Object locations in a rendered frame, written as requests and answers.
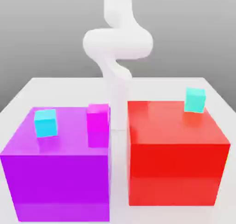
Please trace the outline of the small magenta cube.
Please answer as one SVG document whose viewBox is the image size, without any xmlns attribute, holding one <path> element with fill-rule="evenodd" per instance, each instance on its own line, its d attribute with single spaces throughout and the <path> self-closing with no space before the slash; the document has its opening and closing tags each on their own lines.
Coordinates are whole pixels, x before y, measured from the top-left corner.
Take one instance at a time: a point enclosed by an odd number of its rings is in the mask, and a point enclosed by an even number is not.
<svg viewBox="0 0 236 224">
<path fill-rule="evenodd" d="M 108 104 L 90 104 L 86 110 L 88 146 L 92 148 L 108 148 L 109 117 Z"/>
</svg>

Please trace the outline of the small cyan cube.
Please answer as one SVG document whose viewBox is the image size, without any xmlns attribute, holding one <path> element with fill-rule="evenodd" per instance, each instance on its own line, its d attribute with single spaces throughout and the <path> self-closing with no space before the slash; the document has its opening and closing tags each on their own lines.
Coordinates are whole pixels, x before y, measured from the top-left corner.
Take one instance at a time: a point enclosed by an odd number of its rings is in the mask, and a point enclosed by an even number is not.
<svg viewBox="0 0 236 224">
<path fill-rule="evenodd" d="M 37 110 L 34 116 L 37 138 L 57 136 L 57 115 L 55 109 Z"/>
</svg>

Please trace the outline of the small turquoise cube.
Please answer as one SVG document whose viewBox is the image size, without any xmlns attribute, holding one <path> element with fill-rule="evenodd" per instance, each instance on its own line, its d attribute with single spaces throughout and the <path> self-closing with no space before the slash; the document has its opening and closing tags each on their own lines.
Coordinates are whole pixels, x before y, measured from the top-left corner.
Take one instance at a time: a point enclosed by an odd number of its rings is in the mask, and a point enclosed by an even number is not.
<svg viewBox="0 0 236 224">
<path fill-rule="evenodd" d="M 206 102 L 206 91 L 201 88 L 186 88 L 184 102 L 185 112 L 203 113 Z"/>
</svg>

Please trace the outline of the large red box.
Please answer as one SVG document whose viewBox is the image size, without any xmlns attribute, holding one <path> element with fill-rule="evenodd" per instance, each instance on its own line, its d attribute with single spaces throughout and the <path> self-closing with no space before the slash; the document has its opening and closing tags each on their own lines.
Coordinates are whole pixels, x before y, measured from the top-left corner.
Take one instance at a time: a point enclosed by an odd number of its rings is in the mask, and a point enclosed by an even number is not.
<svg viewBox="0 0 236 224">
<path fill-rule="evenodd" d="M 212 206 L 230 142 L 208 111 L 182 101 L 128 102 L 131 206 Z"/>
</svg>

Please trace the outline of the large purple box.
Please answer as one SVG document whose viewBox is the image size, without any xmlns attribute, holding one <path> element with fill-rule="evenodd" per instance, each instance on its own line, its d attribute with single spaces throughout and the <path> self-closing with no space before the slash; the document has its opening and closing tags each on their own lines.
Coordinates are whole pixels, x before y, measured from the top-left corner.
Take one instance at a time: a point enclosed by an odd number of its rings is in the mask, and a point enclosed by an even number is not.
<svg viewBox="0 0 236 224">
<path fill-rule="evenodd" d="M 110 220 L 110 117 L 108 148 L 92 148 L 86 110 L 57 107 L 58 135 L 37 138 L 34 107 L 0 153 L 19 221 Z"/>
</svg>

